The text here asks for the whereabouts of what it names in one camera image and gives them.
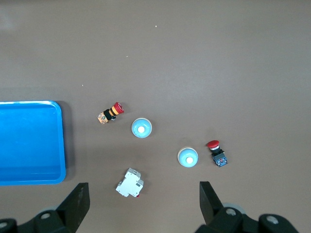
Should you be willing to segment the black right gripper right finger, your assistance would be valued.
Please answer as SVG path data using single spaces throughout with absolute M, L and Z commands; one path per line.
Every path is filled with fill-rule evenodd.
M 197 233 L 296 233 L 286 218 L 263 214 L 253 220 L 237 208 L 224 207 L 210 182 L 200 182 L 200 209 L 205 220 Z

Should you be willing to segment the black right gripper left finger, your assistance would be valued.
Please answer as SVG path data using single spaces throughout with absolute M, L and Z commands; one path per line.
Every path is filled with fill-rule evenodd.
M 75 233 L 90 208 L 88 183 L 79 183 L 55 210 L 46 210 L 17 225 L 13 218 L 0 220 L 2 233 Z

